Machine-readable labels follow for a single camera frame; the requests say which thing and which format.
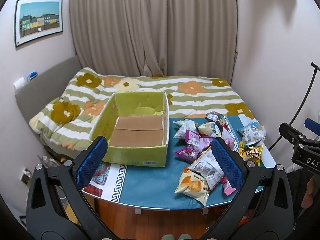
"table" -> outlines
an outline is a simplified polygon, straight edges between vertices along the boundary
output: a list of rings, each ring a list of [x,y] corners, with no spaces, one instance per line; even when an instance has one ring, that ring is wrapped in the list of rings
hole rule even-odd
[[[136,208],[149,210],[178,210],[197,209],[219,206],[230,203],[236,191],[229,196],[223,192],[222,184],[218,184],[210,193],[207,206],[204,207],[195,199],[184,194],[174,194],[183,169],[188,163],[181,161],[173,153],[185,147],[183,140],[173,138],[178,127],[173,121],[179,118],[170,118],[170,138],[165,167],[140,167],[114,163],[101,163],[90,184],[83,192],[95,198]],[[204,118],[191,119],[201,124],[207,122]],[[241,140],[236,129],[252,122],[250,118],[241,115],[227,116],[229,127],[235,135],[237,144]],[[261,155],[262,166],[273,168],[276,163],[268,149],[263,146]]]

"blue sky in picture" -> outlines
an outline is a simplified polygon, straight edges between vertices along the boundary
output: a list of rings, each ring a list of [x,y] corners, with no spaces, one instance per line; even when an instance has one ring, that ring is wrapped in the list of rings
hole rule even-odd
[[[39,17],[44,13],[58,14],[59,2],[31,2],[20,6],[20,19],[26,15]]]

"gray headboard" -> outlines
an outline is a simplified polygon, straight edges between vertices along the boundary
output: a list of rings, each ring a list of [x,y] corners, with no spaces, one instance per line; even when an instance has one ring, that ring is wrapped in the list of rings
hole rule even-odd
[[[15,98],[24,119],[29,122],[47,103],[61,96],[69,81],[81,68],[78,57],[74,56],[51,67],[20,88]]]

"gold snack bag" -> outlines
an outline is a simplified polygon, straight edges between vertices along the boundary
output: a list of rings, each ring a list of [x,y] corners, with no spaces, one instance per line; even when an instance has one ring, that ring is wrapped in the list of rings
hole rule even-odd
[[[245,161],[253,161],[260,166],[262,147],[262,144],[254,147],[248,146],[244,144],[244,142],[240,142],[239,154]]]
[[[175,193],[183,193],[205,206],[209,195],[209,188],[202,176],[185,168]]]

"framed picture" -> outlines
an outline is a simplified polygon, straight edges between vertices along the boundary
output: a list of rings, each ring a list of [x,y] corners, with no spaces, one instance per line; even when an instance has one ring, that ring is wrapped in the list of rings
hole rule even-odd
[[[62,0],[17,0],[14,17],[15,46],[63,32]]]

